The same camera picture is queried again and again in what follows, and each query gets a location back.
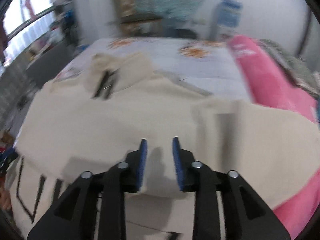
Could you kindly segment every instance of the beige cloth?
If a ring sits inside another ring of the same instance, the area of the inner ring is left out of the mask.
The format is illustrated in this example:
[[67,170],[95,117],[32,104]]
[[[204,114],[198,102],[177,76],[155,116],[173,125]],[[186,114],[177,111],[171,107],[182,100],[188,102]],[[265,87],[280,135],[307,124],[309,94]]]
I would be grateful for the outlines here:
[[[97,73],[117,68],[119,82],[112,97],[92,99],[101,76]],[[145,138],[148,158],[142,191],[149,196],[128,200],[127,219],[190,239],[194,197],[180,193],[176,182],[175,136],[182,148],[213,170],[238,170],[271,208],[295,195],[320,165],[317,126],[299,114],[204,97],[154,74],[143,54],[98,55],[76,79],[48,82],[37,93],[16,142],[38,176],[49,178],[37,218],[51,204],[55,178],[72,182],[85,170],[106,171]],[[26,189],[37,191],[35,176],[27,176]],[[27,190],[23,197],[27,202]],[[26,235],[33,224],[23,218],[16,200],[13,211]]]

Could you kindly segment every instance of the human hand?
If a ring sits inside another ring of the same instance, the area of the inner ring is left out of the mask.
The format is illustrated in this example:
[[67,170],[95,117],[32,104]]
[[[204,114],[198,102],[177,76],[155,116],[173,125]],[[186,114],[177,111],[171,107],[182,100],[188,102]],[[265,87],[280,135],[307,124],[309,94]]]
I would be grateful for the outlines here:
[[0,186],[0,208],[2,210],[11,209],[11,198],[10,193]]

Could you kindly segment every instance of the blue container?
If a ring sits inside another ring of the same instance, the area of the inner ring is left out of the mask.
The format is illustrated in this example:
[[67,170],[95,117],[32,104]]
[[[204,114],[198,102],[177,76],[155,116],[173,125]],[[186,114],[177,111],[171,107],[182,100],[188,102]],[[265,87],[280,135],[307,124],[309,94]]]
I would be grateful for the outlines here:
[[218,25],[236,28],[239,26],[242,4],[235,0],[222,0]]

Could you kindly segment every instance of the pink blanket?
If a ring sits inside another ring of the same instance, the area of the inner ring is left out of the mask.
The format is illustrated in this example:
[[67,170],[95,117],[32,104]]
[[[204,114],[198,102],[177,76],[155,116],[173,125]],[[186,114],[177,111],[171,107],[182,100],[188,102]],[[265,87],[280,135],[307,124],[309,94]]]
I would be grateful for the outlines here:
[[[239,35],[229,43],[243,70],[257,104],[300,113],[316,122],[316,101],[305,91],[291,85],[284,72],[254,40]],[[295,196],[274,210],[291,239],[303,230],[320,203],[320,169]]]

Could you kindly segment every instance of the metal rivet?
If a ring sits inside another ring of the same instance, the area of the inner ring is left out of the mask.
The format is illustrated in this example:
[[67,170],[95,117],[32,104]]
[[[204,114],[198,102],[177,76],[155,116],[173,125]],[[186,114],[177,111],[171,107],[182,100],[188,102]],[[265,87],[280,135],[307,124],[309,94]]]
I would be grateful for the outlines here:
[[128,166],[129,166],[129,164],[126,162],[121,162],[118,164],[119,169],[126,169]]
[[193,162],[191,163],[191,166],[194,168],[201,168],[202,167],[202,163],[201,162]]
[[239,176],[239,173],[237,171],[229,171],[228,175],[232,178],[237,178]]
[[85,172],[82,172],[82,174],[81,174],[81,178],[83,178],[83,179],[91,178],[91,176],[92,176],[91,171],[85,171]]

